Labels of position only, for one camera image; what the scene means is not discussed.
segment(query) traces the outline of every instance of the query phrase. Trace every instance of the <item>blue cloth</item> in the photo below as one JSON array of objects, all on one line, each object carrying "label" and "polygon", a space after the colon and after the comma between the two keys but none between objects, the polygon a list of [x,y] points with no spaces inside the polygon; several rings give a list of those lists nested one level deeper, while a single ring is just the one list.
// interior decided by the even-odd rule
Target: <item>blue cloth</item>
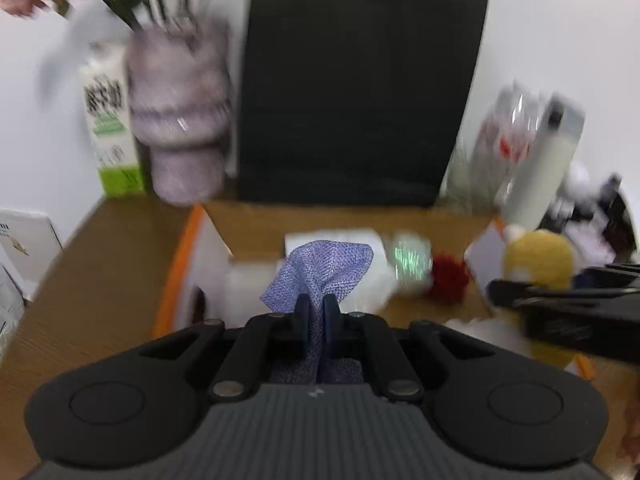
[{"label": "blue cloth", "polygon": [[279,383],[362,382],[360,363],[327,359],[322,355],[324,311],[322,298],[335,294],[342,301],[365,275],[373,259],[367,244],[316,240],[291,252],[260,299],[274,312],[293,312],[299,294],[311,298],[309,348],[305,361],[274,365],[271,380]]}]

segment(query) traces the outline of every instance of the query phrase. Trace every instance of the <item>black panel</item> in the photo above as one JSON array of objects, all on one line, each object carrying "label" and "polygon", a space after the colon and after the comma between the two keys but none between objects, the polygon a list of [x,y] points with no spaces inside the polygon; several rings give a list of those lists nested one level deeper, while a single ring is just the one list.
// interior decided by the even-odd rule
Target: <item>black panel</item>
[{"label": "black panel", "polygon": [[486,3],[252,0],[240,198],[430,205],[462,120]]}]

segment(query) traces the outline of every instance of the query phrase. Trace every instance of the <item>vase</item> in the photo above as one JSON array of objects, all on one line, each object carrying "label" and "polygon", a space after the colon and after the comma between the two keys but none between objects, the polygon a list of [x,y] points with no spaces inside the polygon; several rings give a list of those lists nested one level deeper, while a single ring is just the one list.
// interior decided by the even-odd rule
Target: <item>vase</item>
[{"label": "vase", "polygon": [[222,20],[136,31],[129,50],[133,134],[150,148],[156,194],[174,205],[215,196],[224,185],[219,147],[231,122]]}]

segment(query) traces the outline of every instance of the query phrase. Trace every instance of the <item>brown table surface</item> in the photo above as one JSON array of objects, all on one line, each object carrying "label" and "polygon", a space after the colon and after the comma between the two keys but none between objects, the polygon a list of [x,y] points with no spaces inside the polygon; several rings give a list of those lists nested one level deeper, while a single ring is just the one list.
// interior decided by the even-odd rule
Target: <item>brown table surface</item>
[{"label": "brown table surface", "polygon": [[[487,217],[443,209],[325,208],[207,204],[221,236],[239,260],[276,260],[284,235],[319,228],[371,227],[381,234],[412,230],[436,253],[462,256]],[[53,376],[145,342],[188,211],[152,198],[108,200],[94,212],[53,266],[28,308],[0,367],[0,479],[14,480],[38,463],[22,412],[30,393]],[[393,298],[382,312],[392,326],[412,319],[471,320],[488,313],[470,286],[459,306]],[[615,479],[629,479],[628,459],[616,448],[623,410],[636,385],[630,367],[594,358],[594,385],[607,399],[609,427],[595,463]]]}]

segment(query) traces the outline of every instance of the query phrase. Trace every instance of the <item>white bottle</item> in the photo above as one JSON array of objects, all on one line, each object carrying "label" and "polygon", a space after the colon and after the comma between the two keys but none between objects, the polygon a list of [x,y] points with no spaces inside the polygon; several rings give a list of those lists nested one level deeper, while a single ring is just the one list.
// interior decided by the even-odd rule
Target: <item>white bottle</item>
[{"label": "white bottle", "polygon": [[529,231],[538,228],[574,157],[583,126],[584,113],[554,94],[500,212],[505,223]]}]

